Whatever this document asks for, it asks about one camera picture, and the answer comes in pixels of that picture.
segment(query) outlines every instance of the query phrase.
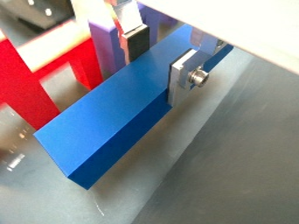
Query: blue rectangular bar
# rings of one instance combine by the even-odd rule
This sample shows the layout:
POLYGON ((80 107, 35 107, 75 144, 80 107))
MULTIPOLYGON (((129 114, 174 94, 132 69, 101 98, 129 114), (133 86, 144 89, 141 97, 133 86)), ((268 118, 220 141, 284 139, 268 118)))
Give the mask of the blue rectangular bar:
POLYGON ((65 176, 96 183, 170 111, 170 64, 191 48, 184 25, 96 87, 36 133, 65 176))

